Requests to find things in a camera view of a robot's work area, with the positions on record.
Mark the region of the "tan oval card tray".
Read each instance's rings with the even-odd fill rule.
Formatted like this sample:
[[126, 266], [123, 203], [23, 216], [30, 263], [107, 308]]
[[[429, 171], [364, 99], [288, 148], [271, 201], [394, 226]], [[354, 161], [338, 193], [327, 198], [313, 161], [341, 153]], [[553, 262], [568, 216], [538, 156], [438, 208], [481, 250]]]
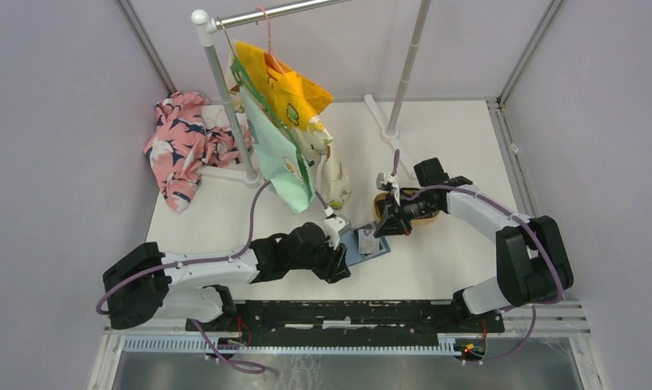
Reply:
[[[405, 195], [407, 197], [411, 197], [412, 195], [415, 194], [415, 192], [418, 190], [418, 188], [414, 187], [404, 187], [400, 190], [401, 195]], [[382, 212], [383, 212], [383, 203], [385, 200], [385, 193], [379, 193], [373, 200], [373, 215], [374, 215], [374, 220], [378, 223], [381, 221], [382, 218]], [[427, 215], [424, 218], [421, 219], [414, 219], [412, 221], [412, 225], [415, 226], [424, 226], [431, 224], [434, 222], [438, 217], [438, 212], [434, 212], [430, 215]]]

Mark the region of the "pink patterned garment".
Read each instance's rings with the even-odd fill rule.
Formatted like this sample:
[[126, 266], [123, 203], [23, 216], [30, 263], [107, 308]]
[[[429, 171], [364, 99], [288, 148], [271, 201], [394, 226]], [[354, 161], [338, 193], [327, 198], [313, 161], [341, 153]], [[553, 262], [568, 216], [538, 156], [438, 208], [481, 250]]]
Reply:
[[200, 93], [175, 92], [157, 102], [155, 130], [144, 147], [159, 192], [175, 212], [185, 211], [201, 186], [203, 167], [241, 164], [239, 137], [229, 126], [208, 126]]

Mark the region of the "cream printed garment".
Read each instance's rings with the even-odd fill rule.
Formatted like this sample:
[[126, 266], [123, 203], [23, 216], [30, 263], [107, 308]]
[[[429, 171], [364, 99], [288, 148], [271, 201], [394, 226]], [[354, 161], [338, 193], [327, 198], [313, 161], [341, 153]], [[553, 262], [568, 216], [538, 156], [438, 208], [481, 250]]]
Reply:
[[332, 209], [341, 210], [351, 199], [352, 186], [334, 138], [318, 115], [291, 130], [308, 162], [321, 168], [316, 180], [319, 193]]

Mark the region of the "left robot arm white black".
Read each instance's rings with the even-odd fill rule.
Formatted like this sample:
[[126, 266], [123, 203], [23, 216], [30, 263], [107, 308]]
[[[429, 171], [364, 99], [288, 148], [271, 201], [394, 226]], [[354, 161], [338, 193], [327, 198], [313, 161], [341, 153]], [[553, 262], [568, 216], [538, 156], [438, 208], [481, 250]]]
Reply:
[[334, 284], [351, 275], [347, 251], [343, 243], [332, 246], [315, 223], [217, 253], [162, 252], [157, 243], [145, 242], [103, 273], [105, 294], [97, 312], [115, 330], [190, 319], [222, 332], [236, 321], [232, 285], [272, 282], [290, 271], [311, 271]]

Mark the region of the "yellow garment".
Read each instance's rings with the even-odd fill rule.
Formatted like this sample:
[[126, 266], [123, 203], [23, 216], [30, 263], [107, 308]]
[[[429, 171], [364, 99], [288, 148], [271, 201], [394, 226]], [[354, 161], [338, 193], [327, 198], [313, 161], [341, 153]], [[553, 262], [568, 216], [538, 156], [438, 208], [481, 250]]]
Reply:
[[289, 128], [326, 132], [320, 114], [333, 102], [327, 90], [258, 46], [235, 41], [234, 49], [258, 92]]

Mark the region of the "mint green printed cloth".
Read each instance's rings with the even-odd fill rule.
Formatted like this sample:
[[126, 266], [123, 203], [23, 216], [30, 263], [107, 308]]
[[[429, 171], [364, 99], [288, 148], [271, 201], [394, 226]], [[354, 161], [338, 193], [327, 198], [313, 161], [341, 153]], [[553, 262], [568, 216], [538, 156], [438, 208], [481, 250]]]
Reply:
[[315, 194], [306, 160], [247, 88], [240, 97], [262, 175], [293, 214], [307, 210]]

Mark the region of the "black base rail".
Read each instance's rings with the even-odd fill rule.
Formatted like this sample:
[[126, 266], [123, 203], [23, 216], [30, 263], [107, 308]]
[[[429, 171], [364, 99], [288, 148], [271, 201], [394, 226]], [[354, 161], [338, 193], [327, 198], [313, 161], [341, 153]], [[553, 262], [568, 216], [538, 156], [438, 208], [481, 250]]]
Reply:
[[431, 346], [440, 334], [501, 333], [496, 312], [460, 314], [445, 300], [237, 301], [205, 332], [243, 332], [249, 346]]

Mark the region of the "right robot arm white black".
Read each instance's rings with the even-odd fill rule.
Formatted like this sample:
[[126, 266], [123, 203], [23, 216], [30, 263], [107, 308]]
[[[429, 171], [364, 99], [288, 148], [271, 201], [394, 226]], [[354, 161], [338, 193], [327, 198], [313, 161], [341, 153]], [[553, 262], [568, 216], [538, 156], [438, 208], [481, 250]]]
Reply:
[[454, 293], [452, 325], [470, 332], [494, 310], [534, 303], [555, 304], [574, 284], [574, 275], [556, 221], [507, 208], [463, 175], [451, 177], [437, 158], [415, 165], [418, 186], [399, 185], [396, 170], [378, 175], [382, 191], [374, 202], [376, 237], [408, 236], [416, 221], [439, 214], [460, 219], [495, 247], [495, 276]]

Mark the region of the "green clothes hanger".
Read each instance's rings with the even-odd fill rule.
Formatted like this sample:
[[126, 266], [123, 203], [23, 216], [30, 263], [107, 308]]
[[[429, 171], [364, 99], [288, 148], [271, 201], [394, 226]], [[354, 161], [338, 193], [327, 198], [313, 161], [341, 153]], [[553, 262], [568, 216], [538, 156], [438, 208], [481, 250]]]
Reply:
[[[232, 56], [228, 60], [228, 77], [231, 81], [234, 82], [231, 91], [233, 104], [235, 105], [235, 109], [237, 110], [237, 112], [241, 113], [245, 117], [247, 125], [248, 125], [248, 121], [245, 116], [244, 106], [242, 105], [242, 100], [240, 97], [240, 88], [242, 87], [247, 88], [249, 92], [260, 102], [262, 109], [266, 114], [269, 115], [270, 120], [277, 127], [279, 127], [283, 135], [288, 137], [288, 139], [292, 141], [293, 144], [296, 146], [297, 150], [301, 152], [300, 147], [297, 145], [295, 138], [287, 130], [287, 126], [285, 125], [285, 123], [281, 119], [279, 119], [278, 115], [270, 107], [266, 99], [261, 95], [261, 93], [258, 92], [257, 88], [254, 86], [253, 82], [251, 81], [251, 78], [248, 76], [248, 73], [245, 71], [244, 66], [240, 63], [238, 57], [236, 56]], [[250, 129], [249, 132], [250, 132], [251, 141], [253, 143], [252, 133]]]

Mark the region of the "pink clothes hanger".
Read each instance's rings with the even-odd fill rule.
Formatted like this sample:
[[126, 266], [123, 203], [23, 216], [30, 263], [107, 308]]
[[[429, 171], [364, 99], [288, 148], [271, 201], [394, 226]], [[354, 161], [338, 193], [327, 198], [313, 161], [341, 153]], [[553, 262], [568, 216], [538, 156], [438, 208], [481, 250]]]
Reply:
[[272, 69], [274, 69], [276, 72], [280, 74], [284, 74], [285, 71], [281, 66], [281, 63], [278, 61], [278, 59], [274, 56], [273, 52], [273, 40], [272, 40], [272, 29], [271, 29], [271, 22], [270, 22], [270, 17], [268, 16], [268, 13], [266, 10], [258, 6], [257, 10], [260, 11], [263, 15], [263, 18], [266, 22], [266, 29], [267, 29], [267, 50], [266, 50], [266, 62], [268, 66]]

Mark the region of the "blue leather card holder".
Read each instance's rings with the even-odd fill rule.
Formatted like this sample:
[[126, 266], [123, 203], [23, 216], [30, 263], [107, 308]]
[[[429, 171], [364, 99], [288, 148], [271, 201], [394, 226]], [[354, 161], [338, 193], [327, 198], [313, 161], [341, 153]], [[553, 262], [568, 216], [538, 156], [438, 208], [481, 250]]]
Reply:
[[345, 263], [348, 267], [354, 267], [390, 253], [391, 247], [386, 238], [376, 238], [373, 235], [376, 228], [377, 224], [372, 222], [350, 229], [340, 237], [340, 243], [347, 248]]

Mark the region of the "grey card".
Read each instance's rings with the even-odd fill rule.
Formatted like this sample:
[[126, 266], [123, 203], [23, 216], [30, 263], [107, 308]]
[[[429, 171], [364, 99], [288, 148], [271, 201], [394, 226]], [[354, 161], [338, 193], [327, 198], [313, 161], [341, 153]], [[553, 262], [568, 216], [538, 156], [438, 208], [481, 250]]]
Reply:
[[374, 233], [374, 228], [360, 228], [357, 230], [360, 254], [373, 255], [380, 251], [380, 240], [374, 235]]

